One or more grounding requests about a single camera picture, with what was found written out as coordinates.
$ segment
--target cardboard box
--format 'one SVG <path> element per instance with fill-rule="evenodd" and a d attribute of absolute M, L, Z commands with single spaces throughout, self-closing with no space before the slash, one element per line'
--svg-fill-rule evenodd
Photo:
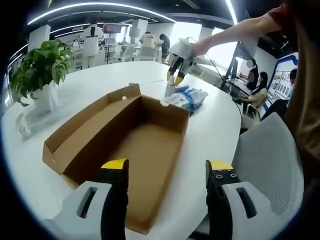
<path fill-rule="evenodd" d="M 126 227 L 147 234 L 179 158 L 188 119 L 188 111 L 162 106 L 133 84 L 103 96 L 63 124 L 44 142 L 43 161 L 76 188 L 104 163 L 128 158 Z"/>

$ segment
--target white flower pot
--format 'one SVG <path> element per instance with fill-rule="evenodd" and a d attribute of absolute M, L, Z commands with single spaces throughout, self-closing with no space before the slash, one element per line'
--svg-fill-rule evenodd
<path fill-rule="evenodd" d="M 58 105 L 57 84 L 51 81 L 49 85 L 44 85 L 42 90 L 38 89 L 33 92 L 36 113 L 44 115 L 53 111 Z"/>

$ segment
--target round white table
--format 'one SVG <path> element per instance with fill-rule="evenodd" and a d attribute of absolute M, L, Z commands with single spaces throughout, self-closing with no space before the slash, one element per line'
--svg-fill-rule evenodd
<path fill-rule="evenodd" d="M 43 143 L 59 126 L 88 104 L 129 83 L 139 83 L 144 95 L 165 95 L 169 67 L 152 61 L 125 62 L 70 73 L 58 87 L 59 106 L 42 117 L 33 105 L 15 103 L 3 116 L 7 166 L 21 197 L 37 219 L 53 218 L 72 189 L 42 162 Z M 207 214 L 207 159 L 231 163 L 235 154 L 241 115 L 231 97 L 218 88 L 187 75 L 183 84 L 203 89 L 208 97 L 189 119 L 184 143 L 157 219 L 148 235 L 126 229 L 127 240 L 185 240 Z M 15 126 L 24 112 L 32 136 L 23 139 Z"/>

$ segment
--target ceiling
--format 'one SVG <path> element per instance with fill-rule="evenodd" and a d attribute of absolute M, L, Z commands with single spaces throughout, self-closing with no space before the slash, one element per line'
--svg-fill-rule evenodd
<path fill-rule="evenodd" d="M 40 14 L 66 5 L 91 2 L 89 0 L 47 0 L 40 3 L 36 11 L 29 14 L 29 20 Z M 205 27 L 227 29 L 233 25 L 232 16 L 225 0 L 110 0 L 117 4 L 135 6 L 165 15 L 177 22 L 190 22 L 202 24 Z M 248 17 L 255 18 L 264 15 L 272 8 L 279 6 L 281 0 L 231 0 L 238 22 Z M 40 18 L 26 26 L 20 34 L 20 46 L 26 42 L 31 31 L 49 24 L 51 30 L 68 26 L 88 23 L 90 19 L 103 23 L 121 23 L 132 19 L 148 18 L 150 23 L 170 23 L 171 21 L 150 12 L 132 9 L 123 6 L 111 5 L 86 5 L 63 9 Z M 70 28 L 59 31 L 57 34 L 70 32 Z M 288 40 L 281 33 L 267 34 L 259 39 L 259 47 L 280 58 L 292 53 L 290 43 L 283 45 Z"/>

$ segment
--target potted plant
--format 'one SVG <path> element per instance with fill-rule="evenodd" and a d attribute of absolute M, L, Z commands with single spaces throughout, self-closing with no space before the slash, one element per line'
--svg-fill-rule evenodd
<path fill-rule="evenodd" d="M 57 85 L 66 78 L 73 52 L 61 40 L 44 41 L 28 52 L 11 76 L 10 88 L 20 96 L 34 100 L 38 114 L 52 111 L 58 104 Z M 18 98 L 23 107 L 29 104 Z"/>

